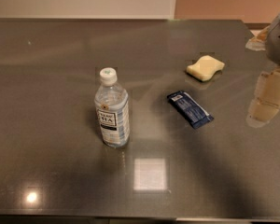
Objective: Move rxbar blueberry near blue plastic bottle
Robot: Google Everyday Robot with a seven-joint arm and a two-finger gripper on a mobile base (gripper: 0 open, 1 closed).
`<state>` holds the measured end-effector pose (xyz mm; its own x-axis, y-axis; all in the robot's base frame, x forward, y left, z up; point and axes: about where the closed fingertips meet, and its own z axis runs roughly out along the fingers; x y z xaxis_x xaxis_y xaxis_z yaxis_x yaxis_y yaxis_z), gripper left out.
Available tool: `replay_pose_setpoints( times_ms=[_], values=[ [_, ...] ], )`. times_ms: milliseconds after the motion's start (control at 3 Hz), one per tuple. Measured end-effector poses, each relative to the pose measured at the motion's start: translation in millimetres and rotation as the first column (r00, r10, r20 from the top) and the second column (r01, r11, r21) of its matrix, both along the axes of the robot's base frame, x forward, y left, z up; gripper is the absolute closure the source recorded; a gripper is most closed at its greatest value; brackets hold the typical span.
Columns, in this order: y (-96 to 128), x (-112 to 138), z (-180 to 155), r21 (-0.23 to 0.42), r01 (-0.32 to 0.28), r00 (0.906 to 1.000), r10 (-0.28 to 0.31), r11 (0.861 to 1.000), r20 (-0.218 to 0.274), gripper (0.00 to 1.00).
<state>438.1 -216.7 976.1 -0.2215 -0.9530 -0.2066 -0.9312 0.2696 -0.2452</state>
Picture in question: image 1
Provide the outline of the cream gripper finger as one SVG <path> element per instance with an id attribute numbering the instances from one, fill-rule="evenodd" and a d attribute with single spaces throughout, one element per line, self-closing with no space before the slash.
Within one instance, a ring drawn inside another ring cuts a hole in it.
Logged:
<path id="1" fill-rule="evenodd" d="M 272 72 L 261 72 L 248 108 L 246 122 L 253 128 L 269 123 L 280 110 L 280 66 Z"/>
<path id="2" fill-rule="evenodd" d="M 257 32 L 252 38 L 250 38 L 245 47 L 254 51 L 265 50 L 265 42 L 269 32 L 269 27 L 265 27 L 261 31 Z"/>

